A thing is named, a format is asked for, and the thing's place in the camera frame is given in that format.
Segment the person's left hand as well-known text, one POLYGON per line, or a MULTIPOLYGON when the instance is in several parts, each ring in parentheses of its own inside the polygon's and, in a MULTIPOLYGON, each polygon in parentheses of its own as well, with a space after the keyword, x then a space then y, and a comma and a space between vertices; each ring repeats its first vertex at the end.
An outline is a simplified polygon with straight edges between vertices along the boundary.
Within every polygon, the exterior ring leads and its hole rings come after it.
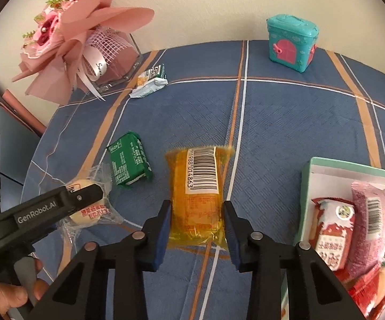
MULTIPOLYGON (((43 262, 37 258, 34 258, 34 262, 36 274, 38 274, 43 269, 43 262)), ((33 289, 36 299, 40 300, 48 288, 49 284, 38 278, 33 289)), ((3 319, 10 319, 7 312, 23 306, 28 300, 27 291, 23 286, 0 283, 0 315, 3 319)))

